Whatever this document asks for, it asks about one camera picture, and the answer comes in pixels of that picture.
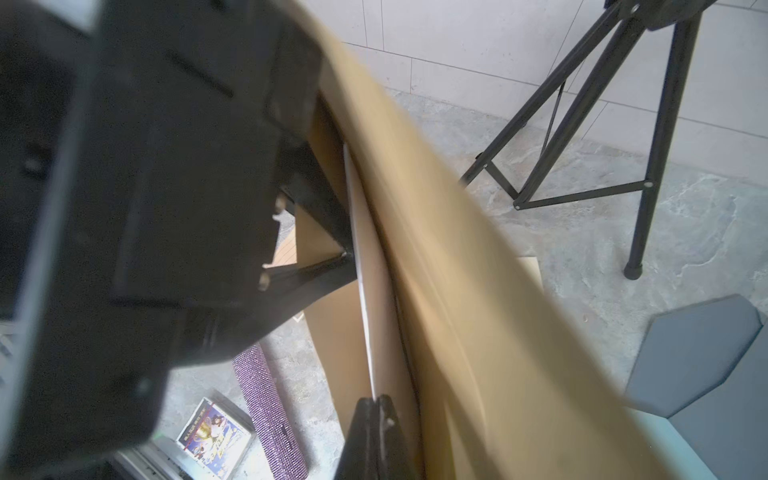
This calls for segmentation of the dark grey envelope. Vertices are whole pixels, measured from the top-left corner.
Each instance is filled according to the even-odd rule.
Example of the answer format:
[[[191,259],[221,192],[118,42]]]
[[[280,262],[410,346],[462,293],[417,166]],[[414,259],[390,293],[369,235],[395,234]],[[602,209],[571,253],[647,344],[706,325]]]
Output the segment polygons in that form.
[[[668,419],[717,479],[767,476],[767,320],[732,295],[651,323],[624,397]]]

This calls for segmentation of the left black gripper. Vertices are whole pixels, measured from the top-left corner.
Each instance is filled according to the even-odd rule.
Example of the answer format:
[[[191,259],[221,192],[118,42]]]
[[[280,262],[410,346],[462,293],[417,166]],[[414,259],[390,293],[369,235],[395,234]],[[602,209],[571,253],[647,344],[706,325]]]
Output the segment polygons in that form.
[[[278,189],[353,250],[296,145],[319,55],[273,1],[103,1],[87,32],[2,3],[3,478],[145,441],[175,366],[230,360],[357,278],[352,254],[274,267],[253,298]]]

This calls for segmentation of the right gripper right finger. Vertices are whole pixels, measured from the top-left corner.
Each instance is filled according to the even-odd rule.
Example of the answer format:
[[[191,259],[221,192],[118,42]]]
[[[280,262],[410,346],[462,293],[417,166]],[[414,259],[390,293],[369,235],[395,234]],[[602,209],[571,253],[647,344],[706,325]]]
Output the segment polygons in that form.
[[[382,395],[376,400],[377,478],[414,480],[417,478],[392,399]]]

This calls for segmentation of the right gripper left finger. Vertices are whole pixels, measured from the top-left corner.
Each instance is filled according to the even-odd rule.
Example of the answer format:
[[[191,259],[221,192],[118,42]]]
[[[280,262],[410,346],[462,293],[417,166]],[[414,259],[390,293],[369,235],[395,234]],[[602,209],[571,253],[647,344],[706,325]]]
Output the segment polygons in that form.
[[[377,478],[377,404],[372,398],[361,398],[356,405],[334,478]]]

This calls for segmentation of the blue-grey envelope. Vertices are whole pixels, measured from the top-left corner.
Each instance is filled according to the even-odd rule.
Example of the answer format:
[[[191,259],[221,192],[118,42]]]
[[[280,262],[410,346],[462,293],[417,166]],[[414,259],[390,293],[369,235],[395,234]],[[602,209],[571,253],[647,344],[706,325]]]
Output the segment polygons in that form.
[[[633,408],[627,411],[676,479],[717,479],[668,419]]]

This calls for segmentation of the white blue-bordered letter paper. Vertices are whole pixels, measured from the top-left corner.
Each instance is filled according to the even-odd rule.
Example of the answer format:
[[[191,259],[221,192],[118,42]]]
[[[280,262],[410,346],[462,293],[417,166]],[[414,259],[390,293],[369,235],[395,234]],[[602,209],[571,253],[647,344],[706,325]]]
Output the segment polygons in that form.
[[[371,349],[371,333],[370,323],[368,316],[368,309],[366,304],[366,296],[363,281],[363,265],[362,265],[362,250],[360,245],[360,235],[358,233],[358,216],[362,212],[359,202],[357,201],[355,181],[359,180],[358,174],[354,167],[350,148],[347,143],[343,144],[343,160],[346,178],[346,187],[348,195],[348,210],[350,217],[350,228],[352,233],[352,243],[354,250],[355,269],[358,282],[359,299],[361,305],[362,325],[364,332],[365,350],[368,364],[368,374],[370,381],[370,390],[372,398],[378,397],[375,382],[375,369],[373,364],[373,354]]]

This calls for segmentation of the tan brown envelope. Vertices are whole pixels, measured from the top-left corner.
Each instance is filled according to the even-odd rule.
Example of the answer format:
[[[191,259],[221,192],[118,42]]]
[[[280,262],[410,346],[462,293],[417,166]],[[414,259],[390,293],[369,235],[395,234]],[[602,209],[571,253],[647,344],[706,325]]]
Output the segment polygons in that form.
[[[300,3],[321,49],[309,143],[348,210],[355,181],[377,395],[419,479],[666,479],[669,471],[557,309],[455,174]],[[305,311],[341,428],[372,396],[357,278]]]

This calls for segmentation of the cream envelope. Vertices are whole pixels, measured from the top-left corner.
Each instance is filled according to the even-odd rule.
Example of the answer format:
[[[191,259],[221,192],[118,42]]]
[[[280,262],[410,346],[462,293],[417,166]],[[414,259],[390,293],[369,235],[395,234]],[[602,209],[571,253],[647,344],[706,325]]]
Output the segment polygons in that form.
[[[538,259],[536,257],[518,257],[518,263],[523,270],[529,275],[533,283],[543,291],[543,281],[540,271]]]

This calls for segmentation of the cream letter paper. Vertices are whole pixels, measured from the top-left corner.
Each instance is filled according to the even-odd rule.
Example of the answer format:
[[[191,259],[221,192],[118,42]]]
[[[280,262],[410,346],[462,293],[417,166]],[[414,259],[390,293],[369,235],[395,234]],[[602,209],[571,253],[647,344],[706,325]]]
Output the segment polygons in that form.
[[[286,237],[277,246],[273,261],[265,264],[265,268],[276,268],[282,266],[295,265],[297,263],[297,248],[295,228],[291,228]]]

